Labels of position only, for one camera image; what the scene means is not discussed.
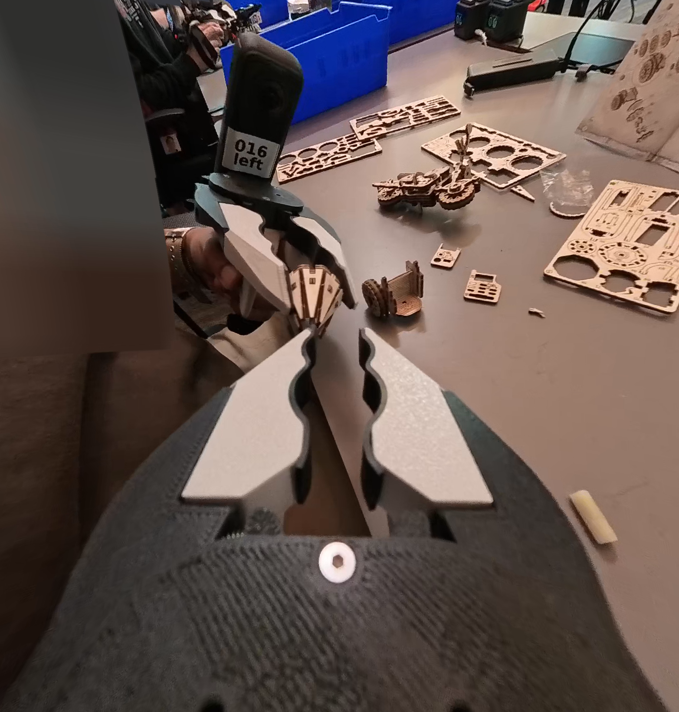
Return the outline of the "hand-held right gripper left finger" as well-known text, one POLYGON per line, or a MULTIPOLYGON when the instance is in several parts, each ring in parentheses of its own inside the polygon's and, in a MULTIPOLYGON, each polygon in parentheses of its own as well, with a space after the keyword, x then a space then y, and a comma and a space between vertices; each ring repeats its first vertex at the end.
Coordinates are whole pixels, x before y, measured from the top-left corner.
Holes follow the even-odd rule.
POLYGON ((181 499, 228 506, 246 518, 256 510, 279 520, 305 503, 312 483, 308 401, 316 328, 306 328, 230 389, 181 499))

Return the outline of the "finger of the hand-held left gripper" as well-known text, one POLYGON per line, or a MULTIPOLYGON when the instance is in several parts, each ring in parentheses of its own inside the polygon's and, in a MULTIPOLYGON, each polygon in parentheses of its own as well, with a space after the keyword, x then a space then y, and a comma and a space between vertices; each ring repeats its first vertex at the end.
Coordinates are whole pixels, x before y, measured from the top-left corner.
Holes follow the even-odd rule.
POLYGON ((264 218, 236 204, 221 203, 220 210, 228 226, 223 236, 223 252, 243 277, 240 311, 253 311, 257 297, 279 312, 291 311, 290 272, 262 232, 264 218))
POLYGON ((291 216, 287 222, 287 268, 324 266, 348 288, 347 261, 341 243, 316 218, 291 216))

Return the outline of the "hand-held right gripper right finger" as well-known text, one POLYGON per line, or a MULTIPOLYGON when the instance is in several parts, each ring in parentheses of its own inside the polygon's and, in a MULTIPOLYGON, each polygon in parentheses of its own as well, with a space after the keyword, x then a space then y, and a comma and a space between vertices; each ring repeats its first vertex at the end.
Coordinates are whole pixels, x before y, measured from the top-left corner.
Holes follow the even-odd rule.
POLYGON ((442 387, 371 328, 360 330, 362 494, 373 511, 491 508, 494 498, 442 387))

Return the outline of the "grey desk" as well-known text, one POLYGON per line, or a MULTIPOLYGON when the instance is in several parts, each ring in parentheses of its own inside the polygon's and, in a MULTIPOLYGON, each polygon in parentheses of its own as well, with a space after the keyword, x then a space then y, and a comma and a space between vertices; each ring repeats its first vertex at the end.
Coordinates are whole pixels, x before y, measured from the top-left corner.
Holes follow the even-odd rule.
POLYGON ((540 179, 531 203, 484 187, 467 208, 383 214, 371 183, 437 165, 421 145, 478 122, 566 154, 611 179, 679 190, 679 174, 575 134, 607 76, 572 75, 463 96, 472 63, 505 52, 452 30, 388 55, 379 91, 294 126, 288 148, 344 134, 382 108, 445 95, 461 115, 381 140, 382 153, 288 185, 337 231, 357 287, 392 277, 406 260, 424 272, 424 308, 408 323, 371 320, 360 300, 338 310, 318 344, 312 376, 344 466, 360 494, 362 399, 358 332, 374 328, 407 359, 457 394, 539 475, 574 523, 624 638, 671 711, 679 711, 679 309, 670 316, 543 278, 575 222, 553 216, 540 179), (461 248, 451 270, 431 267, 440 244, 461 248), (465 301, 470 272, 496 275, 496 304, 465 301), (544 312, 531 316, 528 308, 544 312), (586 490, 617 534, 594 543, 569 495, 586 490))

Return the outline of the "person's left hand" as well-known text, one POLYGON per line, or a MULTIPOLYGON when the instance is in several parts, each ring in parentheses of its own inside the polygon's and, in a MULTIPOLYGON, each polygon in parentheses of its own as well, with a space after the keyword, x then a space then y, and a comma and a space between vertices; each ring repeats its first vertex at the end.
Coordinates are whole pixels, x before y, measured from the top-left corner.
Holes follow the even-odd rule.
POLYGON ((219 297, 237 298, 242 275, 223 252, 220 235, 210 227, 194 227, 185 235, 186 256, 203 287, 219 297))

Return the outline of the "punched wooden puzzle sheet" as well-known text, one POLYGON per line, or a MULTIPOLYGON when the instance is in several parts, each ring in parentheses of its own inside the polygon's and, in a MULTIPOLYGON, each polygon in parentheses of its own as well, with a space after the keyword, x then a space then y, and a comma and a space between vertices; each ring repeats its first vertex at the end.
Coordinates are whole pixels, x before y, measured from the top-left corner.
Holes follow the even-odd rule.
POLYGON ((445 96, 435 95, 354 118, 350 120, 350 127, 358 139, 380 139, 455 118, 460 113, 460 109, 445 96))
POLYGON ((275 174, 278 184, 286 184, 361 159, 380 155, 382 148, 374 138, 358 138, 353 132, 280 157, 275 174))
POLYGON ((449 165, 459 164, 459 144, 466 143, 472 174, 506 191, 565 159, 564 153, 479 123, 464 125, 421 145, 421 150, 449 165))

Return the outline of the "blue plastic bin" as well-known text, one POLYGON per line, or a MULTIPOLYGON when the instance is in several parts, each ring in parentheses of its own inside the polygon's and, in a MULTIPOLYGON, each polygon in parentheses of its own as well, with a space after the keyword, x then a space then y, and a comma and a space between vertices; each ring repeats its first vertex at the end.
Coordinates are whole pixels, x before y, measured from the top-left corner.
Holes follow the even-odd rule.
POLYGON ((457 1, 382 1, 389 13, 389 44, 452 25, 457 1))
POLYGON ((340 1, 229 1, 234 10, 252 4, 260 5, 260 20, 257 23, 262 29, 279 23, 288 22, 301 15, 313 13, 322 9, 330 11, 337 9, 340 1))
POLYGON ((302 67, 293 124, 387 84, 390 13, 387 5, 342 1, 334 11, 322 9, 260 32, 302 67))

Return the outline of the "wooden wheel assembly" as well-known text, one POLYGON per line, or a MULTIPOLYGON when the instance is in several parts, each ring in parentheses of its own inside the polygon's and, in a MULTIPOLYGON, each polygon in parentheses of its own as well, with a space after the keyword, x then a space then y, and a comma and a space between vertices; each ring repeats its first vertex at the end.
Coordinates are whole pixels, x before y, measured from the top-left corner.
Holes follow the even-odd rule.
POLYGON ((406 261, 405 272, 380 282, 367 279, 362 283, 362 296, 371 315, 411 317, 422 310, 424 275, 417 261, 406 261))

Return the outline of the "wooden motorcycle model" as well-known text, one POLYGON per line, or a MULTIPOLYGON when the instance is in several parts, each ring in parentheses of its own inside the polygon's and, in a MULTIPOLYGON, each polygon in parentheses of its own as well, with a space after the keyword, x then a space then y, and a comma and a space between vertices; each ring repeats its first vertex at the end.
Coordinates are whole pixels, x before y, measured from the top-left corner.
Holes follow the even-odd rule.
POLYGON ((402 173, 396 178, 375 182, 377 200, 381 208, 405 202, 419 208, 439 205, 446 210, 467 206, 480 192, 480 177, 473 173, 469 142, 473 125, 469 123, 465 136, 455 141, 459 161, 451 166, 430 172, 402 173))

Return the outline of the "small gridded wooden card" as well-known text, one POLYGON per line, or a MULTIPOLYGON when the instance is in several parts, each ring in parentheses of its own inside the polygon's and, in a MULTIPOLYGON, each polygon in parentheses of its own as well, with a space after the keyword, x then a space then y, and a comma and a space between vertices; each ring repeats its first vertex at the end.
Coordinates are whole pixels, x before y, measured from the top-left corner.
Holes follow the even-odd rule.
POLYGON ((501 297, 502 285, 493 273, 477 270, 470 272, 469 280, 463 293, 465 301, 496 304, 501 297))

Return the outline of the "pale wax stick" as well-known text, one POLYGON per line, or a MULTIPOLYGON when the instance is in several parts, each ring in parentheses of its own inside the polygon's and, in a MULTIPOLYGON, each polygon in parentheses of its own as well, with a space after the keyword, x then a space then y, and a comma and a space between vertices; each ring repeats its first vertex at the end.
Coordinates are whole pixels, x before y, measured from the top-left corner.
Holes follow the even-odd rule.
POLYGON ((618 541, 616 532, 589 491, 576 491, 569 495, 569 500, 595 544, 611 546, 618 541))

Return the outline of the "black charger box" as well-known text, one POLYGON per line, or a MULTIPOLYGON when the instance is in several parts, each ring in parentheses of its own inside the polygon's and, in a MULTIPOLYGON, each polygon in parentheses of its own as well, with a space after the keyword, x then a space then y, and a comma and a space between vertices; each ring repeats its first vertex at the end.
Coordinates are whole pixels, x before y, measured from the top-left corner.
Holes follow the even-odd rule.
POLYGON ((453 32, 455 37, 470 40, 485 33, 490 1, 457 1, 453 32))
POLYGON ((530 1, 491 1, 486 20, 487 40, 497 44, 522 37, 530 1))

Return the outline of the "wooden puzzle sheet with gear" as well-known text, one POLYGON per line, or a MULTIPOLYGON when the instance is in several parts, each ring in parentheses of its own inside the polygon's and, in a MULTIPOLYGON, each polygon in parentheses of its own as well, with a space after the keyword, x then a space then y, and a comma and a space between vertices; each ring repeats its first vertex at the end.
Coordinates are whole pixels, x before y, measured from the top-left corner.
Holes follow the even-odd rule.
POLYGON ((544 270, 657 313, 679 307, 679 190, 611 181, 544 270))

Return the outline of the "small clear plastic bag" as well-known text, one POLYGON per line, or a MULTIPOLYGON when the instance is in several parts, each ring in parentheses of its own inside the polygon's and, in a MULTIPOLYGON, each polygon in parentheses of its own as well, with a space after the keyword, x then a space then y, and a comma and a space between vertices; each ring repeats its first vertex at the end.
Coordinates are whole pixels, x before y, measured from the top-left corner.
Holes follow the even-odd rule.
POLYGON ((586 169, 546 167, 540 171, 543 191, 548 201, 589 207, 594 201, 591 174, 586 169))

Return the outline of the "black rectangular device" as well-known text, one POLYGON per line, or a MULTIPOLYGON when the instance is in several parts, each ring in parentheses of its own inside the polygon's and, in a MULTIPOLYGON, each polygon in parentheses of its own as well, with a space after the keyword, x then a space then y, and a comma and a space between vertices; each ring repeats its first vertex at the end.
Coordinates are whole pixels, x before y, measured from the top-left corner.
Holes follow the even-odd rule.
POLYGON ((467 69, 463 92, 472 97, 476 92, 550 79, 561 70, 563 63, 564 60, 551 49, 474 63, 467 69))

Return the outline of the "dark flat tablet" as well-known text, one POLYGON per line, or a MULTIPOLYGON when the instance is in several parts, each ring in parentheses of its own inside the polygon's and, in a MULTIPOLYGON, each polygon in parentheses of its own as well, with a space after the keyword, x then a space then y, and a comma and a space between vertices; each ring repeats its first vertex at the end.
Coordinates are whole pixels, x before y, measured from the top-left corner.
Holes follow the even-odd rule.
MULTIPOLYGON (((569 32, 550 40, 530 43, 523 41, 521 48, 538 54, 552 52, 555 57, 558 58, 555 71, 560 72, 561 63, 564 58, 567 57, 569 47, 575 35, 576 32, 569 32)), ((570 62, 576 66, 590 64, 595 66, 609 65, 613 67, 624 59, 633 45, 634 40, 582 32, 574 41, 570 62)))

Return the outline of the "printed instruction booklet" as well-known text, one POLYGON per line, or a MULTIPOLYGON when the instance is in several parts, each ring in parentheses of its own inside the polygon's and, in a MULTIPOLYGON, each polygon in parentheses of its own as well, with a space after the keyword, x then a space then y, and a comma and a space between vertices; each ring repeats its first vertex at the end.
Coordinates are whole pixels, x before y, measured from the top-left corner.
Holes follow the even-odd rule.
POLYGON ((576 133, 679 173, 679 1, 659 5, 576 133))

